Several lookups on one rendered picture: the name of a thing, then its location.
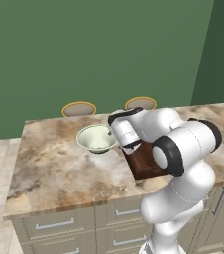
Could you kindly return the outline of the pale green bowl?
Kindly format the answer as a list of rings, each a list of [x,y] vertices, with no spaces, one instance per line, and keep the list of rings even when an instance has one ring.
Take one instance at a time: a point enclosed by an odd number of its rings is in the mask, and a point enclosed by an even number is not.
[[[77,144],[94,154],[103,154],[118,145],[116,138],[106,125],[89,125],[76,135]]]

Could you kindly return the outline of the brown wooden tray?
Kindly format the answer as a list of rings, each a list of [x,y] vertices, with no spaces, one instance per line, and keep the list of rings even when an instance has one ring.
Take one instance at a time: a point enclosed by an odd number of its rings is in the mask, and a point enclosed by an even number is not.
[[[121,147],[135,180],[168,175],[165,153],[151,143],[141,141],[135,147]]]

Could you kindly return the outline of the round stool with orange rim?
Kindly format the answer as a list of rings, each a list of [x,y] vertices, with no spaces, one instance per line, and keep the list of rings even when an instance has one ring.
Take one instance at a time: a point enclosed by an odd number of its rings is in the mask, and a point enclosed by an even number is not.
[[[86,101],[75,101],[66,105],[61,114],[64,117],[94,115],[96,113],[96,106]]]
[[[146,97],[146,96],[134,97],[125,103],[126,109],[131,109],[136,107],[142,107],[146,110],[153,110],[157,107],[157,103],[151,97]]]

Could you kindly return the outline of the narrow beige drawer front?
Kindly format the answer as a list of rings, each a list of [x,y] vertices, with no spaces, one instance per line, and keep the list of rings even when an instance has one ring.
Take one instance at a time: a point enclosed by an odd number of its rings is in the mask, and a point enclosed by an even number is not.
[[[139,197],[124,197],[109,200],[106,204],[95,207],[96,227],[105,228],[131,220],[141,219],[140,212],[129,215],[117,216],[115,210],[126,211],[139,209],[141,199]]]
[[[96,231],[97,254],[123,254],[127,252],[138,254],[140,247],[150,238],[151,232],[152,226],[145,223],[98,229]],[[113,240],[118,242],[126,241],[141,238],[144,234],[147,236],[147,240],[122,246],[113,246]]]

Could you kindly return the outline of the wide beige drawer front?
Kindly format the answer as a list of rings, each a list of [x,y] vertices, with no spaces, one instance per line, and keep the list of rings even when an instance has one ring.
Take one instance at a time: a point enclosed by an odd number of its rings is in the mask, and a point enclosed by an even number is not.
[[[42,241],[22,243],[23,254],[62,254],[73,251],[77,247],[79,254],[96,254],[95,232],[49,238]]]
[[[51,229],[36,230],[36,224],[46,225],[71,220],[74,224]],[[85,232],[95,229],[94,208],[87,207],[63,212],[53,212],[37,216],[29,216],[12,220],[14,229],[21,243],[45,239],[67,233]]]

